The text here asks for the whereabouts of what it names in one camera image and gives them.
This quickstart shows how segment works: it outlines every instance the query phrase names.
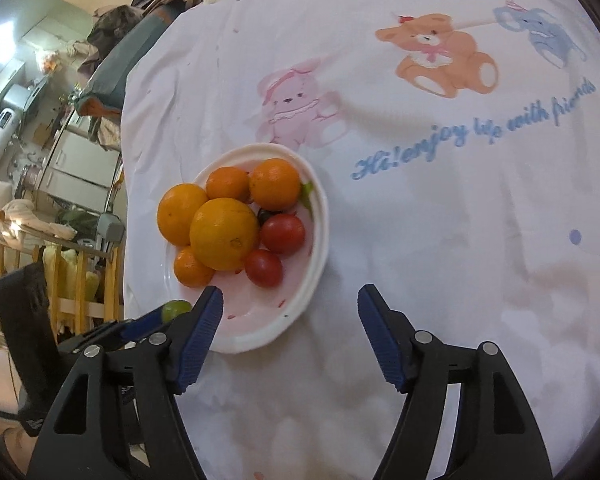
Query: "pink bow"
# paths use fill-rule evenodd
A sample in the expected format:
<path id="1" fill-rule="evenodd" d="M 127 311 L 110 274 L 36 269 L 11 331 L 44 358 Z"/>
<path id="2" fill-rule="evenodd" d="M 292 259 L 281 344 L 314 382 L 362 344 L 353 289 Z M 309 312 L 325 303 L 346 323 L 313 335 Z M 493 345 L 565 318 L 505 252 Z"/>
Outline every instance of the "pink bow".
<path id="1" fill-rule="evenodd" d="M 420 47 L 420 51 L 427 54 L 427 61 L 434 63 L 436 61 L 436 54 L 440 56 L 450 57 L 451 53 L 445 49 L 445 46 L 440 43 L 438 45 L 423 45 Z"/>

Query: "blue elephant print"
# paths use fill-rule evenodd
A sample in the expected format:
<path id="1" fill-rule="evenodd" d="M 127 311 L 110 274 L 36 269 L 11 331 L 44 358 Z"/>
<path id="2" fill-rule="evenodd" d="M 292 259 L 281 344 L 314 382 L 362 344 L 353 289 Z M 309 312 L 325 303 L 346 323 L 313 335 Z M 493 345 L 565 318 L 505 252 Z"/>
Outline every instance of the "blue elephant print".
<path id="1" fill-rule="evenodd" d="M 505 7 L 493 9 L 498 23 L 513 32 L 529 31 L 529 41 L 536 52 L 558 68 L 567 66 L 569 53 L 574 50 L 583 61 L 587 55 L 557 23 L 556 18 L 542 9 L 526 10 L 513 0 L 506 0 Z"/>

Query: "pink bunny print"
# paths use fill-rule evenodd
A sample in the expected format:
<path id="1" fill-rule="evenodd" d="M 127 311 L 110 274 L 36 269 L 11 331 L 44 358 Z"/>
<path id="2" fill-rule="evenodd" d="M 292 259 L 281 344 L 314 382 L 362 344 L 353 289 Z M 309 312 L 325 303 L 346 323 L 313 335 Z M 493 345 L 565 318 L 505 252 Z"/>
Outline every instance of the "pink bunny print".
<path id="1" fill-rule="evenodd" d="M 311 59 L 260 81 L 264 122 L 256 133 L 258 142 L 282 144 L 296 152 L 303 144 L 321 148 L 347 133 L 340 95 L 320 94 L 313 74 L 319 64 Z"/>

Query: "green lime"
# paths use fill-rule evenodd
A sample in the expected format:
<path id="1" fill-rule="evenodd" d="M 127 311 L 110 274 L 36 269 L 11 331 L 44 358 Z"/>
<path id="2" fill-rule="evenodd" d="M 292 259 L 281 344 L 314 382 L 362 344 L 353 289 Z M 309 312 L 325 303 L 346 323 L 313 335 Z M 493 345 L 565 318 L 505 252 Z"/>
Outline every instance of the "green lime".
<path id="1" fill-rule="evenodd" d="M 189 303 L 189 301 L 171 300 L 167 301 L 167 303 L 162 306 L 160 317 L 162 318 L 163 323 L 168 323 L 180 314 L 191 312 L 192 309 L 193 306 Z"/>

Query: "orange teddy bear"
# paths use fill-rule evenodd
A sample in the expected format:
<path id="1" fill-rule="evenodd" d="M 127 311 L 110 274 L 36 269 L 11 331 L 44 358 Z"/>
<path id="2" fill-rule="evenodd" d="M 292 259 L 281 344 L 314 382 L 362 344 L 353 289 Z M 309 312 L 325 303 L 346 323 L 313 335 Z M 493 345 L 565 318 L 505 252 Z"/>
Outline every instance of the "orange teddy bear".
<path id="1" fill-rule="evenodd" d="M 471 35 L 454 30 L 446 14 L 401 16 L 400 25 L 377 30 L 376 37 L 408 52 L 398 77 L 432 94 L 453 98 L 462 88 L 488 94 L 498 84 L 493 58 L 477 51 Z"/>

